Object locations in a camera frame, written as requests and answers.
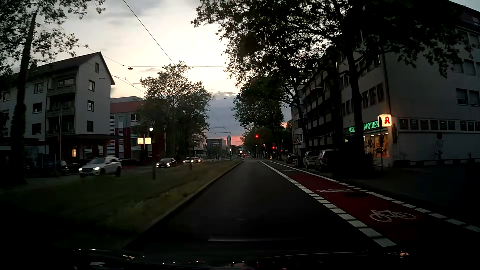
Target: grass median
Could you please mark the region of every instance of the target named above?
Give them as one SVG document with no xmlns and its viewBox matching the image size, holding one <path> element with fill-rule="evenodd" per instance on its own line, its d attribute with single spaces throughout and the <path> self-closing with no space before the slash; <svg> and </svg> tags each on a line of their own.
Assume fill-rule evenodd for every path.
<svg viewBox="0 0 480 270">
<path fill-rule="evenodd" d="M 77 227 L 139 234 L 199 188 L 241 161 L 209 162 L 171 169 L 125 174 L 122 177 L 87 177 L 80 181 L 4 193 L 0 201 L 24 213 L 62 220 Z"/>
</svg>

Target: parked car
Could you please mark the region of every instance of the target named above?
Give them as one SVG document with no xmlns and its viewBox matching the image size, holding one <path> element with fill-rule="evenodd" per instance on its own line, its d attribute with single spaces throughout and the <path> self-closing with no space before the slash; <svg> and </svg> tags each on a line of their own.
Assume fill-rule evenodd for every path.
<svg viewBox="0 0 480 270">
<path fill-rule="evenodd" d="M 161 159 L 157 164 L 157 168 L 172 168 L 177 166 L 177 161 L 174 158 Z"/>
<path fill-rule="evenodd" d="M 183 161 L 183 165 L 186 165 L 186 164 L 188 164 L 189 162 L 195 162 L 195 159 L 194 159 L 194 158 L 190 158 L 190 157 L 185 158 L 185 160 Z"/>
<path fill-rule="evenodd" d="M 305 156 L 303 157 L 303 165 L 305 168 L 308 168 L 310 166 L 315 166 L 315 161 L 317 160 L 318 155 L 320 154 L 320 151 L 308 151 L 305 153 Z"/>
<path fill-rule="evenodd" d="M 298 160 L 298 158 L 299 158 L 299 157 L 298 157 L 297 155 L 295 155 L 295 154 L 289 154 L 289 155 L 287 156 L 287 161 L 286 161 L 286 163 L 287 163 L 287 164 L 296 163 L 297 160 Z"/>
<path fill-rule="evenodd" d="M 116 157 L 98 157 L 92 159 L 89 163 L 78 169 L 80 177 L 88 175 L 114 174 L 117 177 L 121 175 L 122 166 Z"/>
<path fill-rule="evenodd" d="M 320 151 L 318 158 L 315 160 L 315 169 L 317 171 L 325 172 L 329 168 L 335 165 L 337 162 L 337 157 L 339 150 L 337 149 L 326 149 Z"/>
</svg>

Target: asphalt road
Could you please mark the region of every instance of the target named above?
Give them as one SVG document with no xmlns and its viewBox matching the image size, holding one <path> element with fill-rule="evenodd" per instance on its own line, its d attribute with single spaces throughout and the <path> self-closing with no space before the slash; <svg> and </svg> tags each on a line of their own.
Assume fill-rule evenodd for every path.
<svg viewBox="0 0 480 270">
<path fill-rule="evenodd" d="M 425 260 L 446 252 L 466 263 L 467 252 L 478 251 L 480 233 L 465 224 L 367 192 L 247 159 L 125 249 L 167 263 L 373 249 L 407 249 Z"/>
</svg>

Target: balcony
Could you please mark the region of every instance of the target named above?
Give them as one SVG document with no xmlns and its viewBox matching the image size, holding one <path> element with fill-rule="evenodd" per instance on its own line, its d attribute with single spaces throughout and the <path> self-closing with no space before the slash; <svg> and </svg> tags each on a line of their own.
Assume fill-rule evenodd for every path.
<svg viewBox="0 0 480 270">
<path fill-rule="evenodd" d="M 65 95 L 77 92 L 76 85 L 64 86 L 64 87 L 57 87 L 57 88 L 50 88 L 47 92 L 47 97 L 57 96 L 57 95 Z"/>
<path fill-rule="evenodd" d="M 74 115 L 75 114 L 75 107 L 74 106 L 63 107 L 63 110 L 61 110 L 60 108 L 48 109 L 47 110 L 47 118 L 60 117 L 60 112 L 61 112 L 62 116 L 64 116 L 64 115 Z"/>
<path fill-rule="evenodd" d="M 62 128 L 62 135 L 74 135 L 75 129 L 74 128 Z M 58 137 L 59 132 L 58 130 L 48 130 L 47 137 Z"/>
</svg>

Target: storefront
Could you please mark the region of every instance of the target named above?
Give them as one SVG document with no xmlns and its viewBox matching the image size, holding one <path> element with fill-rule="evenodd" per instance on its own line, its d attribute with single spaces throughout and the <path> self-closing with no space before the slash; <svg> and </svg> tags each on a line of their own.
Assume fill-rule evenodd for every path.
<svg viewBox="0 0 480 270">
<path fill-rule="evenodd" d="M 346 140 L 353 137 L 355 127 L 346 129 Z M 364 124 L 363 127 L 363 145 L 365 154 L 373 155 L 373 163 L 375 166 L 390 166 L 390 153 L 388 145 L 388 129 L 380 128 L 378 121 L 372 121 Z"/>
</svg>

